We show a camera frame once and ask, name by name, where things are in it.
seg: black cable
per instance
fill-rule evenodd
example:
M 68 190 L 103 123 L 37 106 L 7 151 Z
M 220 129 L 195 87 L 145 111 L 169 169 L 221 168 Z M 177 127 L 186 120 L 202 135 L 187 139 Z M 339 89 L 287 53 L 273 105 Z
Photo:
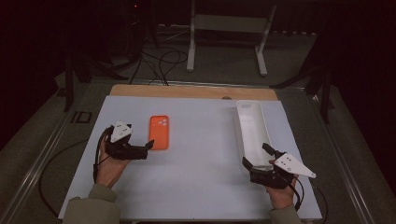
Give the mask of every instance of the black cable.
M 51 159 L 49 159 L 49 161 L 47 162 L 46 166 L 44 166 L 43 171 L 41 172 L 40 177 L 38 178 L 38 192 L 40 193 L 40 198 L 43 201 L 44 205 L 47 206 L 47 208 L 51 211 L 51 213 L 58 219 L 59 214 L 57 212 L 55 212 L 55 210 L 50 206 L 49 202 L 47 201 L 46 197 L 44 196 L 43 190 L 42 190 L 42 180 L 43 180 L 43 176 L 44 173 L 46 173 L 47 168 L 49 167 L 49 165 L 52 163 L 52 161 L 57 158 L 59 155 L 61 155 L 62 153 L 66 152 L 68 149 L 73 148 L 79 144 L 82 144 L 84 142 L 88 142 L 88 139 L 77 142 L 69 147 L 66 147 L 64 149 L 62 149 L 61 151 L 59 151 L 58 153 L 56 153 L 54 156 L 51 157 Z
M 141 63 L 142 63 L 142 54 L 139 55 L 139 63 L 137 64 L 137 67 L 136 67 L 136 69 L 134 70 L 134 74 L 132 75 L 131 80 L 129 81 L 129 85 L 132 84 L 132 81 L 134 80 L 134 77 L 136 76 L 137 71 L 139 70 L 139 67 L 140 67 L 140 64 L 141 64 Z
M 280 177 L 281 179 L 283 179 L 288 184 L 289 188 L 294 191 L 294 193 L 295 193 L 295 195 L 297 197 L 297 203 L 294 205 L 294 208 L 296 209 L 296 211 L 298 211 L 300 209 L 300 206 L 301 206 L 301 203 L 302 203 L 301 198 L 300 198 L 300 194 L 297 192 L 296 188 L 291 183 L 289 183 L 289 181 L 287 179 L 285 179 L 285 177 L 283 177 L 280 174 L 277 174 L 277 176 Z
M 99 161 L 98 165 L 100 165 L 102 162 L 106 161 L 108 158 L 110 158 L 110 156 L 107 156 L 107 157 L 104 158 L 102 161 Z
M 99 162 L 99 149 L 104 137 L 110 134 L 110 128 L 106 128 L 105 131 L 100 135 L 98 140 L 98 145 L 96 146 L 96 153 L 95 153 L 95 163 L 93 164 L 93 182 L 96 183 L 96 177 L 98 176 L 99 171 L 99 164 L 102 161 L 105 161 L 107 158 Z
M 326 221 L 327 221 L 327 217 L 329 216 L 329 206 L 327 205 L 327 201 L 326 201 L 326 198 L 324 197 L 324 194 L 323 194 L 323 192 L 318 188 L 318 186 L 316 186 L 316 185 L 314 185 L 313 183 L 311 183 L 311 185 L 315 188 L 315 189 L 317 189 L 318 190 L 318 192 L 320 193 L 320 195 L 322 196 L 322 198 L 323 198 L 323 201 L 324 201 L 324 204 L 325 204 L 325 206 L 326 206 L 326 216 L 325 216 L 325 218 L 323 218 L 323 222 L 322 222 L 322 224 L 324 224 L 324 223 L 326 223 Z
M 294 178 L 298 181 L 298 183 L 299 183 L 300 186 L 301 186 L 301 190 L 302 190 L 302 192 L 303 192 L 303 196 L 301 197 L 301 203 L 303 203 L 304 196 L 305 196 L 303 184 L 301 183 L 301 181 L 300 181 L 297 177 L 294 177 Z
M 175 49 L 175 48 L 164 48 L 164 49 L 171 49 L 171 50 L 168 51 L 168 52 L 165 52 L 163 55 L 161 55 L 160 58 L 158 58 L 158 57 L 156 57 L 156 56 L 153 56 L 153 55 L 151 55 L 151 54 L 148 54 L 148 53 L 146 53 L 146 52 L 144 52 L 144 51 L 142 51 L 142 54 L 145 54 L 145 55 L 147 55 L 147 56 L 149 56 L 149 57 L 151 57 L 151 58 L 154 58 L 154 59 L 157 59 L 157 60 L 158 60 L 158 66 L 159 66 L 159 70 L 160 70 L 161 76 L 160 76 L 157 72 L 155 72 L 156 77 L 160 77 L 160 80 L 162 81 L 163 85 L 169 86 L 169 84 L 168 84 L 168 82 L 167 82 L 167 80 L 166 80 L 166 76 L 168 75 L 168 73 L 169 73 L 173 68 L 176 67 L 177 64 L 186 62 L 187 59 L 188 59 L 188 55 L 187 55 L 187 53 L 185 53 L 185 52 L 183 52 L 183 51 L 180 51 L 180 50 L 178 50 L 178 49 Z M 169 62 L 169 61 L 166 61 L 166 60 L 164 59 L 165 56 L 167 56 L 167 55 L 169 55 L 169 54 L 171 54 L 171 53 L 177 53 L 177 55 L 178 55 L 178 58 L 177 58 L 177 60 L 176 60 L 175 62 Z M 180 59 L 181 59 L 181 55 L 184 55 L 184 56 L 185 56 L 185 58 L 184 58 L 183 60 L 180 60 Z M 170 63 L 170 64 L 172 64 L 172 66 L 171 66 L 166 72 L 164 72 L 164 71 L 163 71 L 163 63 Z
M 157 73 L 157 71 L 155 70 L 155 63 L 150 62 L 150 61 L 147 61 L 147 60 L 144 59 L 144 58 L 142 58 L 142 60 L 143 60 L 143 62 L 144 62 L 149 68 L 151 68 L 151 70 L 153 71 L 153 73 L 154 73 L 154 75 L 155 75 L 155 77 L 154 77 L 148 84 L 151 84 L 151 82 L 153 82 L 156 78 L 159 78 L 160 81 L 161 81 L 161 83 L 162 83 L 163 85 L 165 85 L 165 83 L 163 82 L 163 79 L 160 77 L 160 75 L 159 75 L 159 74 Z
M 296 209 L 296 211 L 298 211 L 302 203 L 302 200 L 300 199 L 300 194 L 297 192 L 296 188 L 292 184 L 289 184 L 289 188 L 291 188 L 291 190 L 293 190 L 295 195 L 297 196 L 297 203 L 294 205 L 294 208 Z

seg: metal stand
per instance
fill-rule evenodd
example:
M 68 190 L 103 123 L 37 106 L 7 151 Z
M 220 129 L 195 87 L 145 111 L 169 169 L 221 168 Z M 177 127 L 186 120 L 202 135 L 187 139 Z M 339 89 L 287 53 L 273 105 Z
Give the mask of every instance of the metal stand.
M 271 7 L 268 18 L 246 18 L 246 17 L 228 17 L 216 15 L 195 14 L 195 0 L 191 0 L 191 26 L 190 26 L 190 48 L 187 60 L 187 71 L 194 70 L 195 60 L 195 30 L 216 30 L 231 32 L 246 32 L 262 34 L 262 42 L 256 46 L 257 62 L 259 64 L 260 75 L 267 76 L 267 68 L 265 66 L 262 51 L 271 29 L 272 20 L 276 12 L 276 6 Z

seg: table leg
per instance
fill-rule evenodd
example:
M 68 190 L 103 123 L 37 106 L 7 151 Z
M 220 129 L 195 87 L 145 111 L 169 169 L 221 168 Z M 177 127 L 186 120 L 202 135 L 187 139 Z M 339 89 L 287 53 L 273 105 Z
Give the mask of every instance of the table leg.
M 195 61 L 195 0 L 191 0 L 191 25 L 190 25 L 190 48 L 187 58 L 187 71 L 194 70 Z
M 271 25 L 272 25 L 272 20 L 274 18 L 276 12 L 276 6 L 272 6 L 270 15 L 267 20 L 267 24 L 265 26 L 265 30 L 262 34 L 262 42 L 260 43 L 259 46 L 256 46 L 256 56 L 257 56 L 257 63 L 259 64 L 259 69 L 260 69 L 260 75 L 262 77 L 267 76 L 267 68 L 265 66 L 265 61 L 264 57 L 262 56 L 262 51 L 264 49 L 265 42 L 267 41 L 268 34 L 270 33 Z

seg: gray floor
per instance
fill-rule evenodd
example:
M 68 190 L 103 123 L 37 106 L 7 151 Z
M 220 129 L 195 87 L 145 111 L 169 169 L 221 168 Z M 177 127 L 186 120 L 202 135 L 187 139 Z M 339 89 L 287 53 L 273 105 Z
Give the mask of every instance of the gray floor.
M 268 77 L 260 77 L 253 50 L 254 41 L 242 44 L 239 41 L 236 45 L 233 41 L 224 44 L 202 39 L 197 45 L 194 72 L 186 71 L 186 63 L 178 64 L 167 75 L 167 80 L 170 85 L 266 88 L 294 76 L 314 41 L 314 36 L 270 35 L 264 49 L 269 74 Z M 188 42 L 186 36 L 179 36 L 161 42 L 161 46 L 187 52 Z M 144 52 L 157 57 L 168 50 L 153 49 L 152 44 L 144 48 Z M 177 57 L 177 54 L 172 54 L 165 59 L 172 61 Z M 155 63 L 158 72 L 158 60 L 147 55 L 144 59 Z M 148 84 L 155 77 L 148 64 L 141 64 L 134 84 Z M 165 65 L 163 69 L 166 71 L 169 66 Z M 121 74 L 130 77 L 135 69 L 136 65 Z M 58 77 L 58 81 L 62 87 L 63 75 Z M 379 172 L 339 92 L 335 87 L 332 88 L 334 107 L 329 111 L 331 124 L 326 125 L 318 115 L 318 102 L 301 91 L 305 82 L 300 81 L 276 93 L 285 107 L 304 163 L 318 175 L 312 182 L 326 198 L 329 209 L 326 223 L 394 223 L 395 197 Z M 51 155 L 54 155 L 70 147 L 51 162 L 42 178 L 44 195 L 50 206 L 59 212 L 86 145 L 85 140 L 90 137 L 102 102 L 115 83 L 120 82 L 97 74 L 91 84 L 76 86 L 77 100 L 70 113 L 63 112 L 64 98 L 54 95 L 20 129 L 0 154 L 0 212 L 4 213 L 9 204 L 19 201 L 20 198 L 13 201 L 14 195 L 18 193 L 17 189 L 26 174 L 41 174 L 41 170 L 29 173 L 29 168 L 41 151 L 53 150 Z M 92 121 L 70 123 L 75 111 L 92 112 Z M 53 145 L 47 144 L 51 139 L 57 141 Z M 59 223 L 42 203 L 36 181 L 33 179 L 30 184 L 34 186 L 32 190 L 26 190 L 22 197 L 25 200 L 21 200 L 20 204 L 13 203 L 11 210 L 16 208 L 16 213 L 11 219 L 14 223 Z M 324 216 L 325 202 L 317 190 L 315 193 Z

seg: wooden edge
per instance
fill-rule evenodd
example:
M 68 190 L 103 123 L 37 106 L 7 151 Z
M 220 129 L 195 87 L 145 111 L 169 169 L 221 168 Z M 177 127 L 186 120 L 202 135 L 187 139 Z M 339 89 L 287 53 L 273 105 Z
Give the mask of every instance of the wooden edge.
M 271 89 L 234 87 L 149 86 L 117 84 L 111 89 L 110 95 L 277 101 L 276 93 Z

